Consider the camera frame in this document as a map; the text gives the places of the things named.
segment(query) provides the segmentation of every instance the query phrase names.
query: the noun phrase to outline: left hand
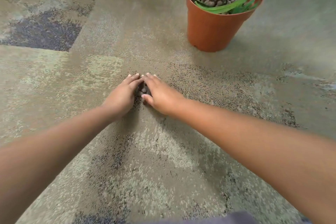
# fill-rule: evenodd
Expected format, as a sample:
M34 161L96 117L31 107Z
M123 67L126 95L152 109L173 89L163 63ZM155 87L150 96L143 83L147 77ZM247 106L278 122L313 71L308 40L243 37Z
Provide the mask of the left hand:
M106 108L115 119L121 118L133 107L134 92L141 82L143 79L139 77L138 73L133 76L129 74L122 83L112 90L101 106Z

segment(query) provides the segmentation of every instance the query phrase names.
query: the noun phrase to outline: forearm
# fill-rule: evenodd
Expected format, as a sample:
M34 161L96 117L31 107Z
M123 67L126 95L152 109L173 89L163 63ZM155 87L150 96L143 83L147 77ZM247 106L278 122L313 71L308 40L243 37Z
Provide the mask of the forearm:
M335 142L193 100L184 101L174 116L212 140L317 223L330 223L328 218L336 207Z
M101 108L0 149L0 222L14 223L62 169L110 122Z

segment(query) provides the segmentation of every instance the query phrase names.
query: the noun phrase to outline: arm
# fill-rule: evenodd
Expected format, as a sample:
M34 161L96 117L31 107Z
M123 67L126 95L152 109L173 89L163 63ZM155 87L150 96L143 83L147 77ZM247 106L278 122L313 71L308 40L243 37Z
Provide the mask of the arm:
M101 106L0 148L0 223L15 223L100 131L126 114L141 82L129 75Z
M294 128L185 99L159 78L145 100L209 138L257 174L313 223L335 222L336 142Z

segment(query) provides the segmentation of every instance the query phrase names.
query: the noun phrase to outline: patterned carpet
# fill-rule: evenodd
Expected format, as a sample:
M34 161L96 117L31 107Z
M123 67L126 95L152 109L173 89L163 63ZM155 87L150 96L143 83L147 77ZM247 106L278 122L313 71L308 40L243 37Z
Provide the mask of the patterned carpet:
M316 18L311 0L265 0L226 50L208 54L187 42L185 0L0 0L0 142L96 107L135 72L156 73L191 99L335 137L335 5L318 1ZM241 209L265 224L298 218L212 142L137 101L18 223L141 223Z

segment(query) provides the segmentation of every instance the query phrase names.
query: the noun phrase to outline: flower pot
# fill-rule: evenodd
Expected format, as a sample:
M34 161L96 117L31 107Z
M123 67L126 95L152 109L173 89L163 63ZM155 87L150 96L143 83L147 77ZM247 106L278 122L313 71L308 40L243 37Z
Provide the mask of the flower pot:
M212 14L187 0L189 42L204 52L224 49L255 9L240 14Z

